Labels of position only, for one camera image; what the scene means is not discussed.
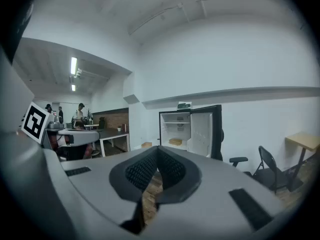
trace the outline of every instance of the ceiling light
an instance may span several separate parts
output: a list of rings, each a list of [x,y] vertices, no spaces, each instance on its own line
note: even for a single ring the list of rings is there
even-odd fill
[[[77,58],[71,57],[71,74],[76,74]]]

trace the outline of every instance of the ceiling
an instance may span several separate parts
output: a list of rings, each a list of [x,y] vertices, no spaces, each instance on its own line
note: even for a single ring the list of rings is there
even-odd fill
[[[49,4],[48,1],[35,1],[35,10],[37,8],[41,10],[45,3]],[[140,44],[172,27],[205,18],[199,0],[51,1],[54,2],[54,6],[65,8],[64,11],[68,17],[74,17],[72,12],[80,10],[83,13],[83,19],[86,19],[88,14],[97,14],[109,22],[116,22]],[[203,0],[203,5],[207,18],[221,15],[257,15],[298,27],[302,24],[297,11],[288,0]],[[52,7],[53,4],[48,6],[48,12],[53,10]]]
[[[114,71],[95,56],[60,44],[22,38],[13,60],[13,68],[27,86],[45,85],[48,89],[72,92],[71,57],[77,58],[82,70],[76,82],[76,93],[91,94],[104,85]]]

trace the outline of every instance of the brick wall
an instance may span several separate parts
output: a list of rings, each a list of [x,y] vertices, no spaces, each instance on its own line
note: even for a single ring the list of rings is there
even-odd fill
[[[99,118],[104,118],[105,129],[107,128],[117,129],[118,126],[122,126],[122,124],[126,124],[126,130],[129,132],[129,109],[128,108],[93,113],[93,124],[99,124]],[[126,137],[119,137],[119,138],[113,139],[113,144],[124,151],[128,151]]]

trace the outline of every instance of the mini fridge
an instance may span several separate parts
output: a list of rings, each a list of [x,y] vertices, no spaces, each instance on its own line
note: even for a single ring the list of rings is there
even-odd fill
[[[160,145],[216,158],[222,142],[222,107],[159,112]],[[170,139],[182,140],[180,145]]]

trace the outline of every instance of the table leg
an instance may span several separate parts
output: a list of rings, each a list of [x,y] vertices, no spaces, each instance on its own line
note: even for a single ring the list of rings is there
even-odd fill
[[[105,157],[105,147],[104,147],[104,141],[102,139],[100,139],[100,146],[101,146],[101,152],[102,152],[102,156]]]
[[[301,155],[299,158],[299,162],[296,165],[296,168],[294,170],[294,173],[291,175],[289,175],[289,186],[288,189],[290,192],[296,190],[297,188],[301,187],[303,185],[303,181],[301,181],[299,178],[297,178],[298,172],[300,170],[300,167],[302,166],[303,162],[304,162],[304,157],[305,157],[305,153],[306,153],[306,149],[303,148],[301,151]]]
[[[130,151],[130,140],[129,140],[129,134],[126,136],[126,150]]]

